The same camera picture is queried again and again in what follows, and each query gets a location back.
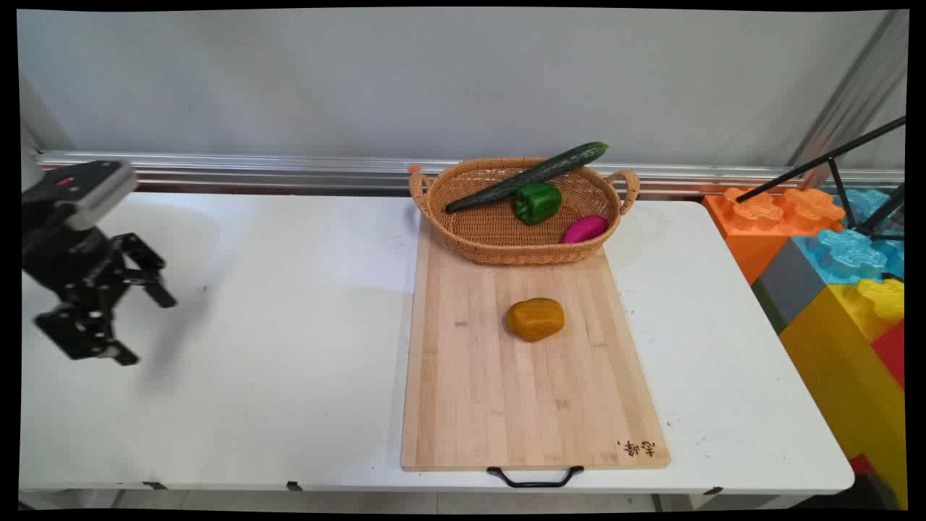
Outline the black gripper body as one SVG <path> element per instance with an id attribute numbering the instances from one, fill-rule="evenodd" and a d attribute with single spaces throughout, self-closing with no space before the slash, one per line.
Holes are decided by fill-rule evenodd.
<path id="1" fill-rule="evenodd" d="M 125 235 L 73 224 L 77 210 L 21 211 L 21 267 L 62 302 L 114 307 L 125 295 Z"/>

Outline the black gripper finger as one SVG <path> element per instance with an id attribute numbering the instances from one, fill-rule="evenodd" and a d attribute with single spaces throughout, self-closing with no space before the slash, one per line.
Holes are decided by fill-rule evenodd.
<path id="1" fill-rule="evenodd" d="M 123 366 L 139 363 L 139 357 L 116 338 L 109 309 L 87 310 L 63 302 L 37 315 L 34 323 L 69 359 L 107 358 Z"/>
<path id="2" fill-rule="evenodd" d="M 176 306 L 161 271 L 166 263 L 139 235 L 120 234 L 109 240 L 109 307 L 115 308 L 128 289 L 142 287 L 162 309 Z"/>

